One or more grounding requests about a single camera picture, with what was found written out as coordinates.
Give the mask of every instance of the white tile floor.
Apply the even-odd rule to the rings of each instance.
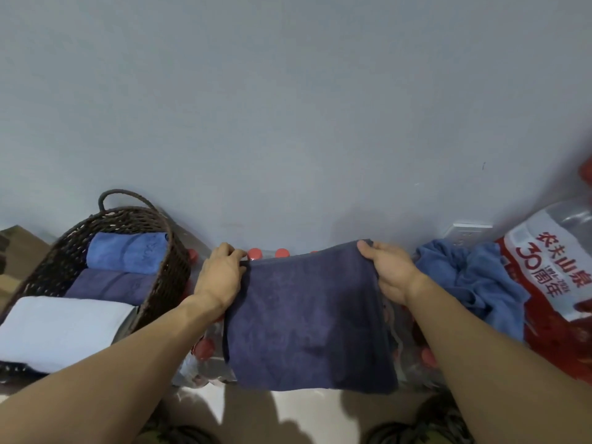
[[[428,396],[329,389],[270,393],[207,385],[171,392],[166,404],[174,423],[202,427],[223,444],[358,444],[375,425],[410,423]]]

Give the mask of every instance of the person's left hand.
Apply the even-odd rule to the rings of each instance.
[[[228,243],[219,245],[203,263],[194,294],[211,296],[224,309],[228,308],[241,289],[241,277],[246,268],[239,266],[239,262],[246,255],[245,251]]]

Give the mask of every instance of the folded white towel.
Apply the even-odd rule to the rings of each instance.
[[[0,326],[0,361],[59,371],[110,346],[136,311],[121,302],[26,296]]]

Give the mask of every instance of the electrical outlet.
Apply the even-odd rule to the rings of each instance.
[[[471,247],[479,243],[483,235],[492,229],[491,224],[454,223],[444,234],[444,238],[454,246]]]

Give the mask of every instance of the crumpled blue towel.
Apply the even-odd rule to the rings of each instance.
[[[530,295],[514,282],[501,262],[496,243],[472,250],[433,240],[417,248],[417,268],[448,291],[463,306],[496,330],[522,341],[524,303]]]
[[[224,320],[224,358],[239,385],[390,393],[397,376],[371,261],[356,243],[241,262]]]
[[[152,289],[155,275],[86,268],[64,298],[97,299],[141,306]]]
[[[98,232],[86,253],[88,268],[156,274],[168,248],[167,234],[113,234]]]

